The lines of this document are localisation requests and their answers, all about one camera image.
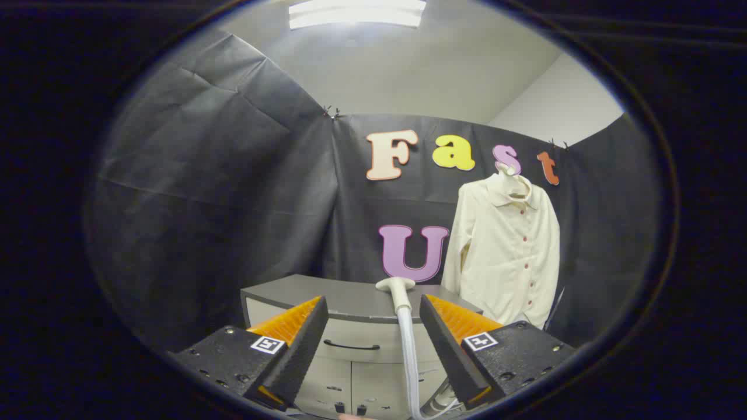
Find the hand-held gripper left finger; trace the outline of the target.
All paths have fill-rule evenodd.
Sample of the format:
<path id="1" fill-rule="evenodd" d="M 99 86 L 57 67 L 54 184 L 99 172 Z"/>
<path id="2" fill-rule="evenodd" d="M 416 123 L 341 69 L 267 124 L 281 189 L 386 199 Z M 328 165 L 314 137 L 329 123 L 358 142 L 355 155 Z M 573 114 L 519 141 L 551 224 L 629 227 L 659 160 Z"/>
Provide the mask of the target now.
<path id="1" fill-rule="evenodd" d="M 329 319 L 323 296 L 250 328 L 226 325 L 168 355 L 230 393 L 285 412 L 294 406 Z"/>

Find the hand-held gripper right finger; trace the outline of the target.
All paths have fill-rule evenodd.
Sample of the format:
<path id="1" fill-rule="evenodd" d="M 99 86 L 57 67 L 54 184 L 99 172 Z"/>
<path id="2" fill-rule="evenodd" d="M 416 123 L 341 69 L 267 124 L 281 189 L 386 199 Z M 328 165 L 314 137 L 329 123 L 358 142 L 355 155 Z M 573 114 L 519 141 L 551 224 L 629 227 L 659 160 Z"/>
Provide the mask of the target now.
<path id="1" fill-rule="evenodd" d="M 419 311 L 451 388 L 468 410 L 538 382 L 577 351 L 527 321 L 502 325 L 429 293 Z"/>

